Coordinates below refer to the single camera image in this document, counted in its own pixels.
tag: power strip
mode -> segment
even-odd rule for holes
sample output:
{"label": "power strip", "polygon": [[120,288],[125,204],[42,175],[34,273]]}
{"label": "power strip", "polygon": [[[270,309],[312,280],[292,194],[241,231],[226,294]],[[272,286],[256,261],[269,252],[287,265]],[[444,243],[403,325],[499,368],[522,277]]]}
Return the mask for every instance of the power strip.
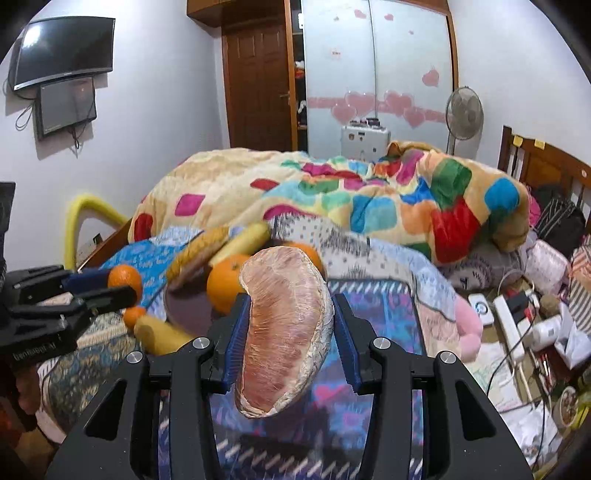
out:
{"label": "power strip", "polygon": [[509,306],[507,305],[503,295],[495,298],[492,304],[495,306],[496,315],[498,316],[501,323],[501,328],[503,328],[505,339],[507,340],[508,351],[519,342],[519,345],[511,352],[513,365],[518,365],[525,358],[525,348],[523,346],[523,342],[520,342],[520,340],[521,336],[529,328],[530,321],[525,318],[519,322],[519,325],[516,325],[513,315],[511,314]]}

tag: power outlet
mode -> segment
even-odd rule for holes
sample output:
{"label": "power outlet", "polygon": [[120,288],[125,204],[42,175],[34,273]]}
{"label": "power outlet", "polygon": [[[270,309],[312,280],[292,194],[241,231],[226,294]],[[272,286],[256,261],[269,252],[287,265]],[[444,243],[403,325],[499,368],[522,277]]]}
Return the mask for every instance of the power outlet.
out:
{"label": "power outlet", "polygon": [[84,260],[86,260],[95,248],[98,247],[103,242],[103,238],[100,235],[95,235],[94,238],[88,240],[84,245],[82,245],[78,251],[76,252],[76,268],[82,265]]}

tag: black bag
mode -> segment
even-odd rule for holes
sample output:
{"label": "black bag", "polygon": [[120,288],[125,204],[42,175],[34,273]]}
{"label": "black bag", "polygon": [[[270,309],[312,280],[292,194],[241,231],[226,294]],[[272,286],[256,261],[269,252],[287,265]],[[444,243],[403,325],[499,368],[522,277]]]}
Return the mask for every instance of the black bag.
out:
{"label": "black bag", "polygon": [[542,185],[532,189],[531,194],[542,211],[534,227],[538,238],[570,259],[585,233],[583,212],[564,198],[560,185]]}

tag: fan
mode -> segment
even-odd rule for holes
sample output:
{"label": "fan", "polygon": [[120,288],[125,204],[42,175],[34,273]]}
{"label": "fan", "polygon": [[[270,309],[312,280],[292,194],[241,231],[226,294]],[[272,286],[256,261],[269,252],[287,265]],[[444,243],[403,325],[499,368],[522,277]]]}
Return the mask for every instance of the fan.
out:
{"label": "fan", "polygon": [[449,148],[449,153],[453,155],[455,140],[468,140],[482,128],[484,113],[476,92],[468,87],[455,90],[447,100],[445,120],[447,129],[454,138]]}

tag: small orange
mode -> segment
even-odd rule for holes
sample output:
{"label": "small orange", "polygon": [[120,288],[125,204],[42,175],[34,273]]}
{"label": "small orange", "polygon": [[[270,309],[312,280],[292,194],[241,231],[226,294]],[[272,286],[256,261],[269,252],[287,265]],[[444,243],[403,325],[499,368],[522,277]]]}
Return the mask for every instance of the small orange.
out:
{"label": "small orange", "polygon": [[109,272],[107,286],[109,288],[114,288],[122,287],[124,285],[129,285],[135,290],[137,296],[136,304],[139,303],[144,291],[142,287],[142,276],[134,267],[130,267],[129,265],[117,265]]}
{"label": "small orange", "polygon": [[299,244],[296,242],[286,242],[286,243],[284,243],[284,246],[285,247],[295,247],[295,248],[299,248],[300,250],[302,250],[306,255],[308,255],[308,258],[314,264],[314,266],[318,269],[318,271],[320,272],[320,275],[322,275],[324,277],[324,265],[322,265],[322,260],[320,259],[320,255],[314,249],[313,246],[307,245],[307,244]]}
{"label": "small orange", "polygon": [[143,307],[129,307],[123,312],[123,323],[128,329],[133,330],[138,318],[143,317],[147,313]]}
{"label": "small orange", "polygon": [[217,311],[228,314],[236,296],[245,293],[240,285],[240,269],[249,255],[236,254],[217,263],[207,278],[207,298]]}

